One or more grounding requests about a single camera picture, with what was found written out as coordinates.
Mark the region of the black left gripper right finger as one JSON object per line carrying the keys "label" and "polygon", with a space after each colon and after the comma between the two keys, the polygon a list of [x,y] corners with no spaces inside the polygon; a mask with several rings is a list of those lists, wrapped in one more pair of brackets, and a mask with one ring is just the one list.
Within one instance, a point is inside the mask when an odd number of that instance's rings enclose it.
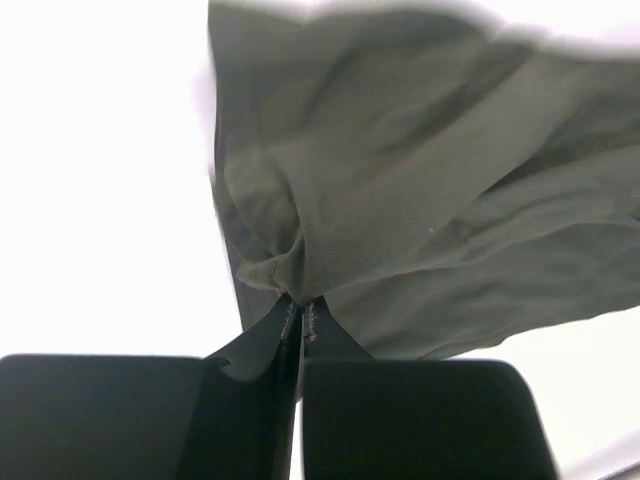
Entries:
{"label": "black left gripper right finger", "polygon": [[319,298],[305,308],[307,479],[555,479],[531,390],[491,360],[375,360]]}

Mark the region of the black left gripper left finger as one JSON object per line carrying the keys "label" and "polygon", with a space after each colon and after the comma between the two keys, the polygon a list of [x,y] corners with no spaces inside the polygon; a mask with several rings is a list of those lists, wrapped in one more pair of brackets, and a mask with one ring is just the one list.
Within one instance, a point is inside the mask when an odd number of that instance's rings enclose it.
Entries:
{"label": "black left gripper left finger", "polygon": [[280,299],[205,358],[10,355],[5,479],[285,479],[300,311]]}

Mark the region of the dark olive green shorts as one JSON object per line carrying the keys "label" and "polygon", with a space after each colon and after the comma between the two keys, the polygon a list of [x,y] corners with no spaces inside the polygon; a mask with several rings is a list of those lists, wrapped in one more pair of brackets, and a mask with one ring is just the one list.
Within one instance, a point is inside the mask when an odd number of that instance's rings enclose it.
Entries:
{"label": "dark olive green shorts", "polygon": [[213,1],[213,195],[243,327],[326,301],[435,360],[639,303],[639,56],[459,9]]}

